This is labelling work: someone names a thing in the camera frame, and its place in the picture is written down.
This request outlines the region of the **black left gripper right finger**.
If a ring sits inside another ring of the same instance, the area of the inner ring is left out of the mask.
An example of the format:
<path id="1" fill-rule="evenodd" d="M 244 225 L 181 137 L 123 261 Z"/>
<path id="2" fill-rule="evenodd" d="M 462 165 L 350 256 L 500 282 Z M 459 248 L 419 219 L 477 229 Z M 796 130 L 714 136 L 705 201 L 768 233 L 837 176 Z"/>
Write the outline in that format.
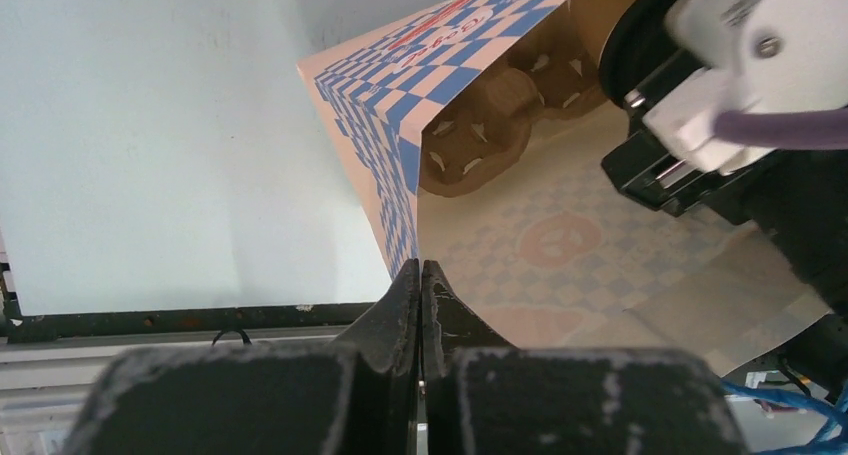
<path id="1" fill-rule="evenodd" d="M 423 262 L 421 278 L 421 374 L 430 454 L 460 454 L 457 396 L 450 381 L 460 349 L 513 345 L 454 292 L 438 262 Z"/>

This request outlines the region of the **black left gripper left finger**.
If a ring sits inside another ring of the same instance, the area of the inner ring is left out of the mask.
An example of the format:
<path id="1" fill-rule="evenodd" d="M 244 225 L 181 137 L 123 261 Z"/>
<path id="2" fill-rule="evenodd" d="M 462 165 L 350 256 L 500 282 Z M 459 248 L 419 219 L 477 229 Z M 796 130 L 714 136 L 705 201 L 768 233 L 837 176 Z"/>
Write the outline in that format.
<path id="1" fill-rule="evenodd" d="M 405 261 L 386 293 L 333 341 L 356 351 L 345 454 L 416 452 L 421 267 Z"/>

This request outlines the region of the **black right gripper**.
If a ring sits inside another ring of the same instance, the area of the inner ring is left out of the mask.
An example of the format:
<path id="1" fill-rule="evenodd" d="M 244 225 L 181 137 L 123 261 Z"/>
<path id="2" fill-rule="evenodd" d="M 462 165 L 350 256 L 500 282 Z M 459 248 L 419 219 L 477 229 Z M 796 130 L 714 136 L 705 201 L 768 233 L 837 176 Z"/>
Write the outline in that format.
<path id="1" fill-rule="evenodd" d="M 601 162 L 617 192 L 673 217 L 707 207 L 733 225 L 749 221 L 746 192 L 786 157 L 713 138 L 716 101 L 726 88 L 725 71 L 678 49 L 619 91 L 628 134 Z"/>

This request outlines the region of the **blue checkered paper bag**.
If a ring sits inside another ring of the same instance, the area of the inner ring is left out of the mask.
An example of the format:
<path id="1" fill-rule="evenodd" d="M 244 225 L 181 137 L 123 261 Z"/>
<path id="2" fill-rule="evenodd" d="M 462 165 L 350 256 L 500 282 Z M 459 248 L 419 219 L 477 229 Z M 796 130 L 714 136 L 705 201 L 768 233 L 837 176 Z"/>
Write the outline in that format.
<path id="1" fill-rule="evenodd" d="M 476 191 L 420 187 L 424 128 L 562 6 L 447 0 L 298 63 L 389 271 L 435 260 L 520 347 L 671 346 L 722 375 L 823 320 L 827 305 L 753 225 L 617 193 L 601 161 L 627 122 L 607 98 L 534 124 L 518 162 Z"/>

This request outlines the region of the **brown pulp cup carrier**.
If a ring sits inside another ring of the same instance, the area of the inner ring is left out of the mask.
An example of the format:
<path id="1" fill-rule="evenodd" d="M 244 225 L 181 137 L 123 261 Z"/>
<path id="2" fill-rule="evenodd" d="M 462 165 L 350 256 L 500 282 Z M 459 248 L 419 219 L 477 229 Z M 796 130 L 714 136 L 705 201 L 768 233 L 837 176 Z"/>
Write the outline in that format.
<path id="1" fill-rule="evenodd" d="M 534 124 L 580 118 L 605 100 L 597 65 L 562 6 L 424 128 L 419 185 L 442 197 L 476 191 L 518 162 Z"/>

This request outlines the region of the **brown paper cup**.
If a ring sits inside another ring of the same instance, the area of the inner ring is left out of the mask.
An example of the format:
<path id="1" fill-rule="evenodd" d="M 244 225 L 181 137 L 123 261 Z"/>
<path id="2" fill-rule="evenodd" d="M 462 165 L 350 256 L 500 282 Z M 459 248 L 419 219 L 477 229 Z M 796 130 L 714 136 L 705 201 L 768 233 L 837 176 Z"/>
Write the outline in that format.
<path id="1" fill-rule="evenodd" d="M 636 0 L 569 0 L 576 33 L 589 57 L 600 64 L 604 47 L 619 20 Z"/>

